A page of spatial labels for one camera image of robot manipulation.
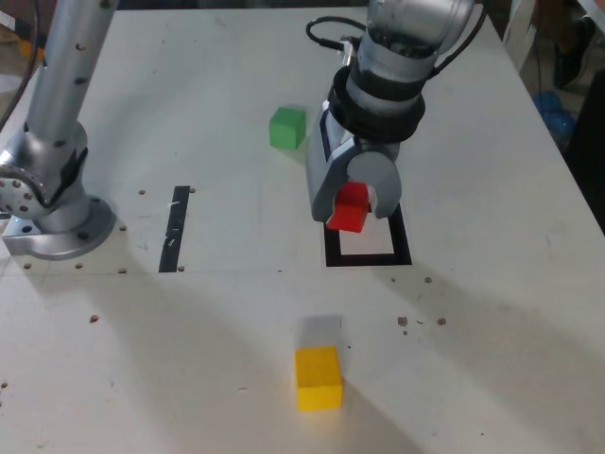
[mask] metal robot arm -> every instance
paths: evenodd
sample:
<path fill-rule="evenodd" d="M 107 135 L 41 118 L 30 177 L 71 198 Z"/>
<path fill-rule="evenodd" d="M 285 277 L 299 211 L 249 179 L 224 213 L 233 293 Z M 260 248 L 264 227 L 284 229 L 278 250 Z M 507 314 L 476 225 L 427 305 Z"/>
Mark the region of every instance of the metal robot arm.
<path fill-rule="evenodd" d="M 401 199 L 395 160 L 424 115 L 422 89 L 464 30 L 475 0 L 371 0 L 356 58 L 334 77 L 306 170 L 313 219 L 327 222 L 347 182 L 373 189 L 372 211 Z"/>
<path fill-rule="evenodd" d="M 26 123 L 0 154 L 3 235 L 13 255 L 62 260 L 87 253 L 112 231 L 109 205 L 88 196 L 88 154 L 78 115 L 117 0 L 60 0 Z"/>

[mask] yellow cube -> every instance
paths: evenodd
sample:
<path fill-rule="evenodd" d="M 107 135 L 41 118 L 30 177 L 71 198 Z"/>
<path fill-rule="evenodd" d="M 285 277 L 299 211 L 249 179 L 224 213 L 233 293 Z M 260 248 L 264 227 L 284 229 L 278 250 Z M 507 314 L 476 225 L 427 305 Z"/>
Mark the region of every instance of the yellow cube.
<path fill-rule="evenodd" d="M 342 404 L 342 377 L 336 347 L 294 352 L 296 399 L 300 411 L 337 409 Z"/>

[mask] red cube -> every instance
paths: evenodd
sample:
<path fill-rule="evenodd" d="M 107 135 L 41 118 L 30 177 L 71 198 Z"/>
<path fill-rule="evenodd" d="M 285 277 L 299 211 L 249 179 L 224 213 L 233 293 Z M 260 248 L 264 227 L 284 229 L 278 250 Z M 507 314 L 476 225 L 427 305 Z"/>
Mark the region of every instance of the red cube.
<path fill-rule="evenodd" d="M 338 191 L 334 214 L 326 227 L 330 230 L 361 233 L 366 222 L 370 197 L 364 183 L 348 182 Z"/>

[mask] green cube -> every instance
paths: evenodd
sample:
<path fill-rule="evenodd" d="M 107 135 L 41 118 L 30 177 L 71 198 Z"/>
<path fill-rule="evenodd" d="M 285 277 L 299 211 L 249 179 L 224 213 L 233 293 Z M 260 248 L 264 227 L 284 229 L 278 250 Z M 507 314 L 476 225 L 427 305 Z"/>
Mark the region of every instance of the green cube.
<path fill-rule="evenodd" d="M 280 107 L 268 127 L 269 142 L 272 147 L 295 150 L 306 133 L 304 111 Z"/>

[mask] black cable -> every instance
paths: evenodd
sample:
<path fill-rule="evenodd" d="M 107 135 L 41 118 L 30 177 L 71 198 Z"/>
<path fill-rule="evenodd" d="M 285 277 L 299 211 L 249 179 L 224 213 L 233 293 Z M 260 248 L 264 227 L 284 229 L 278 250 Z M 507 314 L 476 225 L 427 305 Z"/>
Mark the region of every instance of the black cable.
<path fill-rule="evenodd" d="M 458 55 L 460 55 L 464 49 L 466 49 L 469 44 L 475 39 L 476 35 L 479 33 L 479 30 L 483 27 L 485 23 L 485 19 L 488 17 L 488 2 L 487 0 L 483 0 L 483 10 L 481 11 L 481 15 L 479 19 L 476 21 L 475 28 L 471 31 L 471 34 L 464 40 L 464 42 L 458 46 L 454 52 L 452 52 L 439 66 L 433 68 L 429 79 L 434 78 L 438 73 L 443 71 L 452 61 L 454 61 Z"/>
<path fill-rule="evenodd" d="M 326 38 L 318 38 L 316 35 L 313 34 L 313 32 L 311 31 L 311 28 L 313 28 L 317 24 L 323 24 L 325 22 L 336 22 L 336 23 L 339 23 L 339 24 L 346 24 L 348 26 L 354 26 L 356 28 L 359 28 L 362 31 L 366 31 L 366 26 L 364 26 L 360 22 L 354 21 L 353 19 L 349 19 L 347 17 L 322 16 L 322 17 L 317 18 L 314 21 L 309 22 L 306 25 L 306 30 L 305 30 L 306 31 L 306 36 L 308 36 L 309 38 L 311 38 L 311 40 L 314 41 L 315 43 L 317 43 L 317 44 L 319 44 L 319 45 L 321 45 L 323 47 L 327 47 L 329 49 L 343 51 L 344 50 L 344 44 L 340 43 L 338 41 L 328 40 Z"/>
<path fill-rule="evenodd" d="M 29 4 L 32 9 L 34 24 L 31 33 L 31 55 L 29 56 L 29 61 L 27 62 L 26 72 L 21 79 L 21 84 L 17 89 L 17 92 L 14 94 L 12 99 L 10 100 L 10 104 L 5 110 L 0 118 L 0 131 L 5 127 L 7 121 L 9 121 L 12 112 L 17 107 L 21 96 L 23 96 L 24 91 L 26 90 L 27 83 L 31 79 L 31 75 L 34 72 L 34 67 L 36 66 L 36 56 L 38 54 L 38 47 L 40 44 L 40 10 L 38 8 L 38 0 L 29 0 Z"/>
<path fill-rule="evenodd" d="M 538 38 L 540 36 L 540 25 L 542 22 L 542 9 L 540 8 L 540 0 L 536 0 L 536 36 L 533 40 L 533 49 L 536 53 L 536 62 L 538 63 L 538 109 L 540 116 L 544 118 L 545 106 L 542 102 L 542 64 L 540 63 L 540 50 L 538 49 Z"/>

